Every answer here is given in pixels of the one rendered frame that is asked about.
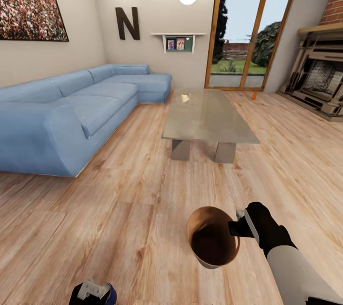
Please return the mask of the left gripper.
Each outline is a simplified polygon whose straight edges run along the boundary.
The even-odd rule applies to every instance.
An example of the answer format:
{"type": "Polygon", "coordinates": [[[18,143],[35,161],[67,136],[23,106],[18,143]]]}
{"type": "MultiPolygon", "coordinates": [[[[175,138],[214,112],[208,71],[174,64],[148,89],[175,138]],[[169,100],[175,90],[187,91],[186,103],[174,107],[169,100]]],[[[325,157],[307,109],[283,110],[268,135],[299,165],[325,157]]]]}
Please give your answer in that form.
{"type": "Polygon", "coordinates": [[[77,297],[79,290],[81,289],[83,283],[75,287],[73,290],[71,299],[69,301],[69,305],[105,305],[108,297],[111,293],[109,290],[102,298],[96,297],[95,295],[89,295],[88,297],[84,298],[83,300],[77,297]]]}

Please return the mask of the trash can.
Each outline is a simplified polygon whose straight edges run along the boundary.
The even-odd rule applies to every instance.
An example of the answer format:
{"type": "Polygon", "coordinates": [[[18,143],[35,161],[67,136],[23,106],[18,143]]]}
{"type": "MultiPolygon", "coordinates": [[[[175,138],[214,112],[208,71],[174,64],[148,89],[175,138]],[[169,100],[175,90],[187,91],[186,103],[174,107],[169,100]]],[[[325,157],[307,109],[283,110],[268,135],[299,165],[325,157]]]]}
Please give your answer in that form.
{"type": "Polygon", "coordinates": [[[199,263],[207,269],[216,269],[232,263],[240,249],[235,236],[231,236],[228,222],[233,219],[223,210],[203,206],[188,219],[186,236],[188,244],[199,263]]]}

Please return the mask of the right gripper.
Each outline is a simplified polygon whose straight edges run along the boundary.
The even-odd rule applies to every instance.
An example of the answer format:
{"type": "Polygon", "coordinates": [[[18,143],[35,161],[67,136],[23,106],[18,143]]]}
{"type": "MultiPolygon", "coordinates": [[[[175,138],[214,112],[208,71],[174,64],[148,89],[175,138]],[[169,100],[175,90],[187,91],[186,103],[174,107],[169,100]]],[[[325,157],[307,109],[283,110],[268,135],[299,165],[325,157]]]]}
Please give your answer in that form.
{"type": "Polygon", "coordinates": [[[231,236],[239,236],[239,237],[249,237],[249,238],[254,238],[253,233],[247,231],[243,226],[242,226],[242,219],[239,221],[229,221],[228,226],[230,229],[230,235],[231,236]]]}

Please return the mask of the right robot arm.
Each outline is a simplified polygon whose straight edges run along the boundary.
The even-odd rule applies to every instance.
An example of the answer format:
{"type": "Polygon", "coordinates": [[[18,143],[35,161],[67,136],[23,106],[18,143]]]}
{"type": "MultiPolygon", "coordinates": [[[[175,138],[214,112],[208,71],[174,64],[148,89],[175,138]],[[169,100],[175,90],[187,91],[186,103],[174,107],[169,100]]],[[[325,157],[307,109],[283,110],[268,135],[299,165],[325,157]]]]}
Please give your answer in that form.
{"type": "Polygon", "coordinates": [[[269,209],[253,202],[236,209],[229,221],[231,236],[255,238],[272,270],[283,305],[343,305],[341,298],[315,271],[269,209]]]}

